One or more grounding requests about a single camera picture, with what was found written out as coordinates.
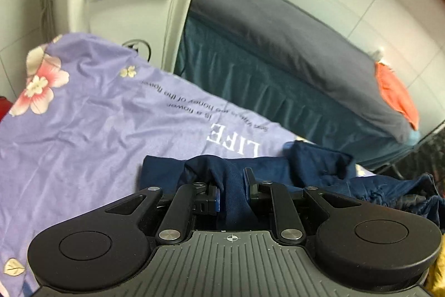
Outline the navy blue padded jacket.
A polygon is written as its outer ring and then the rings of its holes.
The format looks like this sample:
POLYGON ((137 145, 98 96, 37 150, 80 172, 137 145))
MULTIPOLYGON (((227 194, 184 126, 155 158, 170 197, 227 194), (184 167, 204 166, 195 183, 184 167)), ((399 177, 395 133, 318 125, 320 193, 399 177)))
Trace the navy blue padded jacket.
POLYGON ((422 216, 444 228, 444 198, 425 174, 414 180, 389 176, 356 175, 352 156, 304 142, 286 146, 279 157, 224 159, 200 155, 188 160, 147 155, 138 180, 141 189, 158 186, 173 195, 184 184, 204 182, 220 191, 217 227, 238 231, 253 224, 244 170, 253 170, 256 181, 271 181, 290 193, 315 186, 327 192, 364 200, 422 216))

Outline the teal bed skirt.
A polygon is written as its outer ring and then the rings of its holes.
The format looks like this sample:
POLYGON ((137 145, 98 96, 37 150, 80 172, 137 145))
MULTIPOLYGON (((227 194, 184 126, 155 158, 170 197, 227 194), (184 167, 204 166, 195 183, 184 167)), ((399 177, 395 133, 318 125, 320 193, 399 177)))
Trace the teal bed skirt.
POLYGON ((399 142, 313 86, 272 66, 227 32, 190 17, 175 74, 210 94, 254 111, 310 142, 355 157, 370 170, 409 154, 415 131, 399 142))

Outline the purple floral bed sheet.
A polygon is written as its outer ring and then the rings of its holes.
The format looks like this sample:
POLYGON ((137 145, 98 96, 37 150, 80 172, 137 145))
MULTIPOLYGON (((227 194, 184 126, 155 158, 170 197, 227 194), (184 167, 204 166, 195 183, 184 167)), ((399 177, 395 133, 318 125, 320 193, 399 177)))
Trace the purple floral bed sheet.
POLYGON ((93 35, 27 57, 29 80, 1 121, 1 294, 38 288, 27 262, 44 229, 139 188, 145 156, 279 157, 281 125, 93 35))

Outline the grey bed mattress cover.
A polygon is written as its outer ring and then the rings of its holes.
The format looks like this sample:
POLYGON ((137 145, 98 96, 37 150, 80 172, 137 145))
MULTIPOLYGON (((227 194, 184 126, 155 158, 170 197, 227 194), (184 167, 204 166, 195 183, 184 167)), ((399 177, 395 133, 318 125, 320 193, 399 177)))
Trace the grey bed mattress cover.
POLYGON ((413 127, 381 96, 376 63, 339 32, 287 0, 192 0, 191 15, 232 36, 399 143, 413 127))

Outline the orange cloth on bed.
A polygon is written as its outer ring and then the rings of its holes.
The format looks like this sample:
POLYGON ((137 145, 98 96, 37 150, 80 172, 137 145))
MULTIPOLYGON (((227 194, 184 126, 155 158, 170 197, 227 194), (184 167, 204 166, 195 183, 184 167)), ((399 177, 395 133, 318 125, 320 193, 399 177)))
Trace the orange cloth on bed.
POLYGON ((404 83, 384 63, 375 63, 375 77, 383 100, 396 112, 402 114, 413 130, 419 129, 419 111, 404 83))

